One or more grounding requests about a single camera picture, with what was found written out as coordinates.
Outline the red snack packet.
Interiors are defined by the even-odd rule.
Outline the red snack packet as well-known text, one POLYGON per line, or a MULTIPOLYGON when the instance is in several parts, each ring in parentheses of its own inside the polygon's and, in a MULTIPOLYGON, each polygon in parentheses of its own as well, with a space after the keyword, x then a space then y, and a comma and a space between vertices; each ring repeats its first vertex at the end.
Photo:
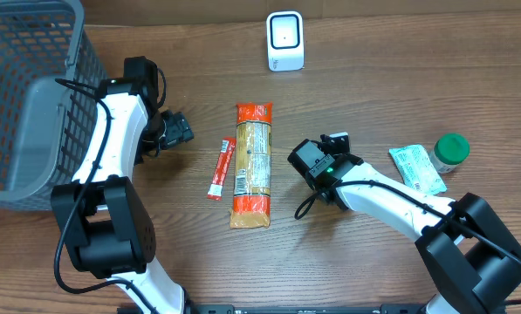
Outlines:
POLYGON ((222 140, 216 169, 207 193, 207 197, 211 200, 220 201, 222 199, 223 184, 229 171, 230 161, 235 151, 236 144, 236 138, 225 137, 222 140))

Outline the orange brown snack bag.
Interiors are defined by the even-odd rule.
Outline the orange brown snack bag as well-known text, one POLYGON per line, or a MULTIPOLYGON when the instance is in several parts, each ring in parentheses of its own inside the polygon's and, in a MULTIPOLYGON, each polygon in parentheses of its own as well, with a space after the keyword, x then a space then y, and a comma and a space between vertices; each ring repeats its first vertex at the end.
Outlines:
POLYGON ((271 224, 272 103, 238 103, 233 229, 271 224))

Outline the teal wet wipes pack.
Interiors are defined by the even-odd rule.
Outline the teal wet wipes pack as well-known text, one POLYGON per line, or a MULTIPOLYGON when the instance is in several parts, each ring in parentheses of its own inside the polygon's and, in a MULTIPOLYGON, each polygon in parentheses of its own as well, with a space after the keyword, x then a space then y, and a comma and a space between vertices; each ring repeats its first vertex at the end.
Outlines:
POLYGON ((388 152, 406 186, 425 195, 437 195, 447 191, 445 183, 422 145, 391 148, 388 152))

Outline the green lid jar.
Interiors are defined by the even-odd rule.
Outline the green lid jar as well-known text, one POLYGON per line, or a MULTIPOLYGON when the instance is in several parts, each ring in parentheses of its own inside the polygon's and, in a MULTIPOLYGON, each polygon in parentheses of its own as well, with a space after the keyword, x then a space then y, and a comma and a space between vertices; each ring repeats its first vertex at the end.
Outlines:
POLYGON ((439 174, 452 172, 470 155, 470 144, 459 133, 444 134, 429 153, 429 160, 439 174))

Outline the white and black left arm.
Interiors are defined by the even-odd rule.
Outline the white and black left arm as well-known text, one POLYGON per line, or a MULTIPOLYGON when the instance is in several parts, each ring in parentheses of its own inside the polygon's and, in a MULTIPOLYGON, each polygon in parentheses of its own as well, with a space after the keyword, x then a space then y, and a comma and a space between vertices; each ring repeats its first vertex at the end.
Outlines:
POLYGON ((96 86, 58 83, 95 101, 98 116, 90 145, 68 184, 51 192, 60 229, 53 273, 71 294, 116 285, 141 313, 196 313, 188 292, 159 263, 153 222, 132 177, 144 156, 194 138, 182 113, 162 111, 167 82, 145 57, 126 58, 120 78, 96 86))

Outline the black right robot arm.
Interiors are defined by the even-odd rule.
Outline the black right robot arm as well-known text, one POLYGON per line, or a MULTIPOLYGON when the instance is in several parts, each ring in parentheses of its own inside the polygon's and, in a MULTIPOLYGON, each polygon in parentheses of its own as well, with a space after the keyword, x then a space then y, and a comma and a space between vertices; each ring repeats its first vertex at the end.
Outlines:
POLYGON ((287 160, 313 191, 296 219, 320 199, 370 215, 415 243, 438 290, 421 313, 495 313, 521 304, 510 297, 521 284, 521 245, 484 198, 425 195, 351 154, 347 136, 303 140, 287 160))

